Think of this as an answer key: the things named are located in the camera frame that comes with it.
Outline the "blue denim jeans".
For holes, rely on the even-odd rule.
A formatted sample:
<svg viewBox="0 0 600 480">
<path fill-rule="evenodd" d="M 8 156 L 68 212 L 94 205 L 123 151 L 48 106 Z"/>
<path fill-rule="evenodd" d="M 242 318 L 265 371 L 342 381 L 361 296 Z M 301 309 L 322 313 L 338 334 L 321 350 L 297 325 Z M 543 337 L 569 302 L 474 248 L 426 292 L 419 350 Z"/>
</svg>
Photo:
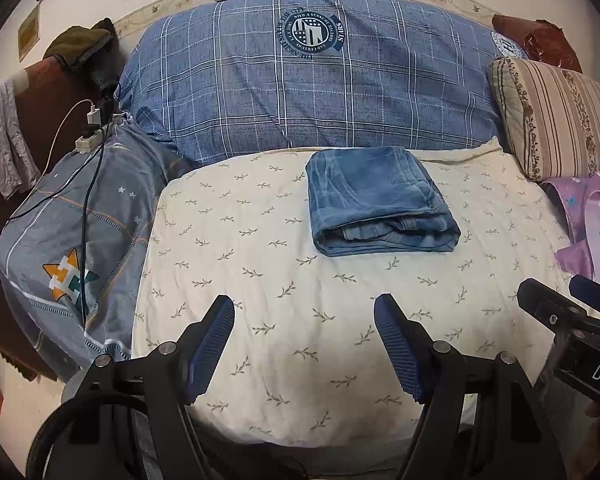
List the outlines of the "blue denim jeans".
<svg viewBox="0 0 600 480">
<path fill-rule="evenodd" d="M 460 227 L 404 148 L 333 148 L 306 163 L 315 248 L 327 257 L 452 252 Z"/>
</svg>

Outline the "cream leaf-print blanket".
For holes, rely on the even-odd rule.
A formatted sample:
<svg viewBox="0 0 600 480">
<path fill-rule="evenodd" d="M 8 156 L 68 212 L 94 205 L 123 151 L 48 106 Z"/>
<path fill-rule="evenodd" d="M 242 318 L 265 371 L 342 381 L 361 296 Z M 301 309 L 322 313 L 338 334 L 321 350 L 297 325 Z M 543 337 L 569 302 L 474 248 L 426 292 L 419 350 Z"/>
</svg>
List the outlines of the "cream leaf-print blanket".
<svg viewBox="0 0 600 480">
<path fill-rule="evenodd" d="M 514 156 L 490 141 L 419 152 L 460 226 L 448 254 L 342 258 L 314 247 L 307 148 L 239 156 L 171 181 L 160 195 L 132 329 L 146 356 L 229 296 L 235 324 L 196 419 L 240 442 L 317 448 L 411 437 L 420 413 L 378 336 L 388 292 L 429 335 L 465 354 L 513 353 L 540 374 L 552 333 L 525 314 L 518 285 L 565 294 L 559 214 Z"/>
</svg>

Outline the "purple floral cloth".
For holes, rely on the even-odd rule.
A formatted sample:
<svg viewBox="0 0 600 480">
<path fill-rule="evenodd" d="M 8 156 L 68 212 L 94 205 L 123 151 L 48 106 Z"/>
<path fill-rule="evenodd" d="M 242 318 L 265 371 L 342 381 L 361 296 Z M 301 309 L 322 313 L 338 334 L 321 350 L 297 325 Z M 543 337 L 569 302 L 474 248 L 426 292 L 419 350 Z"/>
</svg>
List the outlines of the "purple floral cloth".
<svg viewBox="0 0 600 480">
<path fill-rule="evenodd" d="M 600 171 L 586 178 L 547 179 L 541 188 L 562 215 L 570 240 L 556 252 L 560 268 L 600 284 Z"/>
</svg>

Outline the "striped beige pillow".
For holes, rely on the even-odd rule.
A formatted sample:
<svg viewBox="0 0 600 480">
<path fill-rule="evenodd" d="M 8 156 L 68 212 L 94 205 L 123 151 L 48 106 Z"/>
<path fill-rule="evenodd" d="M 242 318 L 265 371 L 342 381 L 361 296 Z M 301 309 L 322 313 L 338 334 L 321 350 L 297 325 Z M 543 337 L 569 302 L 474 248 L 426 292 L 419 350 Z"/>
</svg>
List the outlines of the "striped beige pillow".
<svg viewBox="0 0 600 480">
<path fill-rule="evenodd" d="M 522 58 L 493 61 L 488 79 L 508 145 L 529 180 L 600 171 L 600 82 Z"/>
</svg>

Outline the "white power strip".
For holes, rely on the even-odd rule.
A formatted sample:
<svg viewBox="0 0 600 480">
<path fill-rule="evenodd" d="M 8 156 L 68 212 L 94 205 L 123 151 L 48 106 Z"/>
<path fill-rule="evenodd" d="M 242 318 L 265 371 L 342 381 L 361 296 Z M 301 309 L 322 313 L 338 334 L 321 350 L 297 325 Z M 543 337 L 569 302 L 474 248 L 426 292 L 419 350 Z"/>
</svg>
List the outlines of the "white power strip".
<svg viewBox="0 0 600 480">
<path fill-rule="evenodd" d="M 108 106 L 99 107 L 94 104 L 86 113 L 86 126 L 74 142 L 74 148 L 79 154 L 88 154 L 102 143 L 105 129 L 109 126 L 112 111 Z"/>
</svg>

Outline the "dark red pillow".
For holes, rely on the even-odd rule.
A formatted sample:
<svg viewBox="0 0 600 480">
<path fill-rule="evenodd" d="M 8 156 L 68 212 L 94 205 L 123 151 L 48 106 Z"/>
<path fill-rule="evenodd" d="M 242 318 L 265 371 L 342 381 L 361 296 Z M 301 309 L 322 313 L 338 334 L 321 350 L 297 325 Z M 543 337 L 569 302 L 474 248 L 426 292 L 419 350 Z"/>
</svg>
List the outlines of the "dark red pillow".
<svg viewBox="0 0 600 480">
<path fill-rule="evenodd" d="M 492 26 L 496 32 L 514 40 L 532 61 L 539 61 L 565 70 L 581 73 L 579 59 L 564 32 L 545 20 L 525 20 L 494 14 Z"/>
</svg>

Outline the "grey hanging cloth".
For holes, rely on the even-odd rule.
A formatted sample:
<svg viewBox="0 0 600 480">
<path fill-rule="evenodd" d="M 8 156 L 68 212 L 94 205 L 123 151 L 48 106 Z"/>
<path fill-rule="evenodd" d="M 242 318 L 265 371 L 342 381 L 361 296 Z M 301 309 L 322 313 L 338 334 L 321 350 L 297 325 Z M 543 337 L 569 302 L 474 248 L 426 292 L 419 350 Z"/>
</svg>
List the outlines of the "grey hanging cloth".
<svg viewBox="0 0 600 480">
<path fill-rule="evenodd" d="M 9 200 L 17 192 L 34 187 L 40 177 L 38 165 L 20 128 L 14 84 L 0 82 L 0 193 Z"/>
</svg>

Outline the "olive green cap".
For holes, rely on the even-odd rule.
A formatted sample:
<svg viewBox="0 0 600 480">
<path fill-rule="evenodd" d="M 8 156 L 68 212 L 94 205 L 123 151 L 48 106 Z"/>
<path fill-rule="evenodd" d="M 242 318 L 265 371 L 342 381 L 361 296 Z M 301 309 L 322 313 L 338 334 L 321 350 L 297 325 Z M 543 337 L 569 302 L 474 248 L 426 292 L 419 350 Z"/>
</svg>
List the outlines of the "olive green cap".
<svg viewBox="0 0 600 480">
<path fill-rule="evenodd" d="M 52 41 L 43 58 L 54 58 L 63 70 L 77 70 L 116 39 L 110 18 L 103 18 L 91 28 L 74 25 Z"/>
</svg>

